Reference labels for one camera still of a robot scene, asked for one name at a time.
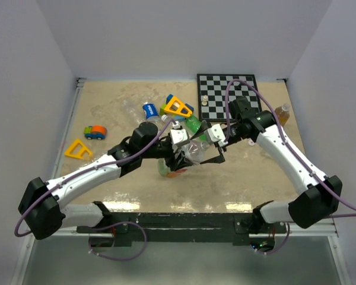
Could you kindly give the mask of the white green tea bottle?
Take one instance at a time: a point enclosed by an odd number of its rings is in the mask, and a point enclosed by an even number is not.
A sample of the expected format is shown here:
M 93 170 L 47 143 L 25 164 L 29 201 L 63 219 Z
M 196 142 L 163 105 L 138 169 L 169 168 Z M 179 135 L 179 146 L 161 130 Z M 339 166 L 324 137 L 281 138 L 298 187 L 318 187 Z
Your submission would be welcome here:
M 209 146 L 210 145 L 206 141 L 190 140 L 190 143 L 179 148 L 185 153 L 185 157 L 193 162 L 194 166 L 196 166 L 199 165 L 200 162 L 204 161 L 205 152 L 209 149 Z M 184 172 L 159 172 L 159 174 L 162 177 L 175 178 Z

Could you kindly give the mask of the amber tea bottle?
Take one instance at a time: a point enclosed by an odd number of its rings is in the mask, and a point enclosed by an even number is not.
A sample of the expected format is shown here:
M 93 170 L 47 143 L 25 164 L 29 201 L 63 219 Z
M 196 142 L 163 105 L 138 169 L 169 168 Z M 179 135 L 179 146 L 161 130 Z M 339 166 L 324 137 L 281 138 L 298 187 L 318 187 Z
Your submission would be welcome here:
M 277 115 L 281 126 L 284 126 L 290 118 L 290 107 L 289 103 L 285 103 L 275 109 L 275 114 Z

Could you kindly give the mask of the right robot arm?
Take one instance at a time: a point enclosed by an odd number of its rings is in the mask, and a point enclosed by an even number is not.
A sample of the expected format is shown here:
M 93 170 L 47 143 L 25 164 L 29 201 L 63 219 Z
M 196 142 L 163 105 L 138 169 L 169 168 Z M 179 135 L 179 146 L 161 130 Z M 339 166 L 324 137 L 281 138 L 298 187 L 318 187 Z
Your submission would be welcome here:
M 285 221 L 307 229 L 338 209 L 338 198 L 342 191 L 340 178 L 325 174 L 292 145 L 270 111 L 255 111 L 246 98 L 233 100 L 228 108 L 234 119 L 229 129 L 202 121 L 194 134 L 195 137 L 205 135 L 220 152 L 219 156 L 208 159 L 207 163 L 223 163 L 223 152 L 227 146 L 251 139 L 278 163 L 298 193 L 293 201 L 268 201 L 254 208 L 249 224 L 250 233 L 266 233 L 274 223 Z

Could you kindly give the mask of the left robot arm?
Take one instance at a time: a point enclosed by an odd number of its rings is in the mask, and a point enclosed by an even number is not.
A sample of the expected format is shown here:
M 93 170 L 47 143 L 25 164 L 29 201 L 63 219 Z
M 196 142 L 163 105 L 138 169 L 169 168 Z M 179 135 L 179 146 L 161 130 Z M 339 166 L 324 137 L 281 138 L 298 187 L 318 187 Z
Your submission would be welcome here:
M 143 122 L 99 158 L 78 170 L 43 181 L 32 179 L 18 206 L 21 217 L 14 230 L 16 237 L 34 235 L 48 238 L 63 227 L 92 227 L 98 233 L 110 229 L 111 218 L 99 202 L 72 205 L 72 201 L 95 187 L 119 179 L 141 167 L 145 159 L 165 159 L 175 170 L 178 151 L 189 143 L 181 124 L 169 120 L 162 129 Z

